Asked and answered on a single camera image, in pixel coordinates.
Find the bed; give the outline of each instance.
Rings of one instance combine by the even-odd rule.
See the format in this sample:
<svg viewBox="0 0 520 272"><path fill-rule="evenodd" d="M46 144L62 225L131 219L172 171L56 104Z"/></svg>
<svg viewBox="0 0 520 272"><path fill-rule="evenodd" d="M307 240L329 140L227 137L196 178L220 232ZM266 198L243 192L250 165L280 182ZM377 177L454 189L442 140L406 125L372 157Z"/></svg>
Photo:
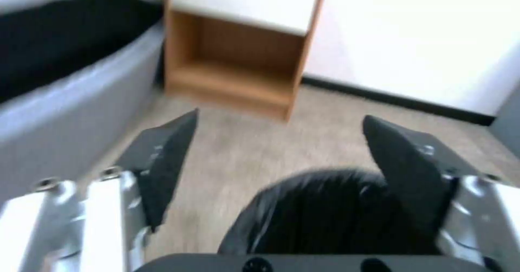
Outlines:
<svg viewBox="0 0 520 272"><path fill-rule="evenodd" d="M89 170L150 100L164 37L160 0L22 2L0 0L0 204Z"/></svg>

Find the beige carpet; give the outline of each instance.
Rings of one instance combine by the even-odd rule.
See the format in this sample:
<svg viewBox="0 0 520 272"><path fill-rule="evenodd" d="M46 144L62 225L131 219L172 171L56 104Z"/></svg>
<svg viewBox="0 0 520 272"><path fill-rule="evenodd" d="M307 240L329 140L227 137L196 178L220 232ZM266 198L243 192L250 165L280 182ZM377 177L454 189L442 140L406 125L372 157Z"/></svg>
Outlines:
<svg viewBox="0 0 520 272"><path fill-rule="evenodd" d="M240 210L261 188L302 170L359 166L375 170L362 135L365 115L436 135L483 172L520 185L520 161L485 127L362 98L302 87L288 124L158 94L128 133L80 182L109 166L138 133L200 107L199 128L166 223L147 258L214 253Z"/></svg>

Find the silver metal frame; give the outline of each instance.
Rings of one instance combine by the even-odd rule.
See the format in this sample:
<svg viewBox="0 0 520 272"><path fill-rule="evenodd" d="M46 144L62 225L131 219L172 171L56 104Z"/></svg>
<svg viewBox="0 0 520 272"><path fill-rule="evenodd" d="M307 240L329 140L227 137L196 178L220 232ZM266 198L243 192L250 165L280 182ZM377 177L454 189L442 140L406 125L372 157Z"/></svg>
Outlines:
<svg viewBox="0 0 520 272"><path fill-rule="evenodd" d="M437 237L442 253L504 272L520 267L520 189L476 176L460 188Z"/></svg>
<svg viewBox="0 0 520 272"><path fill-rule="evenodd" d="M72 181L42 181L37 191L8 201L0 217L1 271L38 271L50 252L57 269L77 266L82 220Z"/></svg>

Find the open shelf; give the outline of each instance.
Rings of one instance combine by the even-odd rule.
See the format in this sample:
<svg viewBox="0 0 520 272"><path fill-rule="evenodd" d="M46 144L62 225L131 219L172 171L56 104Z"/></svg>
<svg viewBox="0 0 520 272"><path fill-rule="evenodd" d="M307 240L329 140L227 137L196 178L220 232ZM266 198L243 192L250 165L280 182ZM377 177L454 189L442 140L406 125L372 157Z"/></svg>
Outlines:
<svg viewBox="0 0 520 272"><path fill-rule="evenodd" d="M234 96L286 109L293 85L290 76L241 68L215 61L197 61L175 70L171 86L180 85L223 96Z"/></svg>

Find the screw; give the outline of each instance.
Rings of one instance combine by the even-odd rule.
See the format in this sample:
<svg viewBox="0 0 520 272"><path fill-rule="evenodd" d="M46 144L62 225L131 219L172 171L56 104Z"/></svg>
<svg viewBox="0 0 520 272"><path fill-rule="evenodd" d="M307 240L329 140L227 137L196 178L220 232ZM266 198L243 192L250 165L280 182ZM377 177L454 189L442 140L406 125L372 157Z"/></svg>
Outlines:
<svg viewBox="0 0 520 272"><path fill-rule="evenodd" d="M109 179L115 179L121 177L121 172L123 169L119 166L112 166L109 168L105 168L100 175L101 181L108 181Z"/></svg>
<svg viewBox="0 0 520 272"><path fill-rule="evenodd" d="M34 186L34 192L46 192L46 191L58 190L59 185L60 185L60 179L57 177L42 179L41 181L37 182L36 185Z"/></svg>

